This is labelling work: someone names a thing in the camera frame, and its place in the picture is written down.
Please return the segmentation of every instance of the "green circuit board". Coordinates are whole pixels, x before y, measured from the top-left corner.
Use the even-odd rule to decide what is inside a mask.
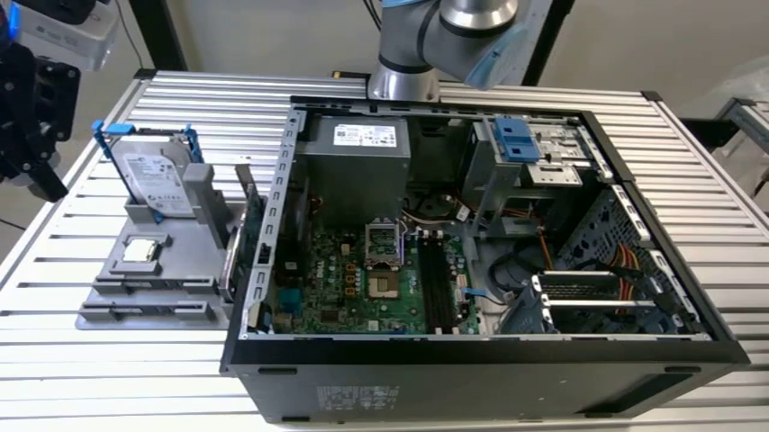
[[[300,313],[293,314],[295,334],[426,334],[426,313],[419,283],[418,247],[414,236],[403,238],[403,264],[396,271],[365,268],[364,232],[317,229],[311,238]],[[470,276],[463,264],[462,243],[446,238],[443,251],[452,272]],[[454,310],[455,277],[450,278]],[[476,334],[478,323],[472,301],[468,311],[456,319],[460,334]]]

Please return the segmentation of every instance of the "ram slot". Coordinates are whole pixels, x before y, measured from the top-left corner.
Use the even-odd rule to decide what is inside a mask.
[[[439,240],[420,239],[418,254],[427,332],[450,334],[454,327],[454,302],[448,264]]]

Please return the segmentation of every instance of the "white label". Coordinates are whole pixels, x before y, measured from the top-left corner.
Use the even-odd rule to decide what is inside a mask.
[[[163,216],[192,216],[173,161],[160,155],[140,154],[125,154],[122,160],[146,205]]]
[[[467,221],[467,216],[470,216],[470,209],[464,206],[456,211],[456,219],[462,222]]]
[[[317,387],[317,405],[321,410],[393,410],[400,386],[397,385],[324,385]]]
[[[337,124],[333,128],[335,146],[397,147],[395,126]]]

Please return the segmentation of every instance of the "metal workbench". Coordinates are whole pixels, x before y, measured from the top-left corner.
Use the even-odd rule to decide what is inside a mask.
[[[363,97],[353,79],[161,72],[134,80],[108,122],[200,134],[216,187],[241,199],[233,165],[269,186],[288,95]],[[312,425],[313,429],[769,430],[769,228],[663,103],[639,93],[444,84],[443,101],[590,110],[753,362],[632,420]],[[223,331],[77,331],[74,318],[125,216],[125,188],[92,142],[0,266],[0,430],[255,430],[236,379],[217,372]]]

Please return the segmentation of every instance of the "motherboard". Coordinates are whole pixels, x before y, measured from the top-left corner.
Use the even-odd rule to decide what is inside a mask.
[[[444,236],[427,241],[416,233],[392,232],[397,238],[389,241],[381,228],[369,232],[313,230],[307,242],[303,287],[283,287],[279,292],[276,331],[392,335],[478,333],[474,301],[463,298],[462,288],[470,288],[470,276],[459,238]],[[373,256],[400,251],[399,265],[392,265],[392,261],[372,262],[367,248],[375,249]],[[440,263],[428,261],[436,258]],[[426,284],[443,284],[443,288],[450,288],[440,289],[446,297],[436,299],[431,294],[436,290],[426,290]],[[438,322],[446,324],[438,329],[434,327],[436,312],[442,314]]]

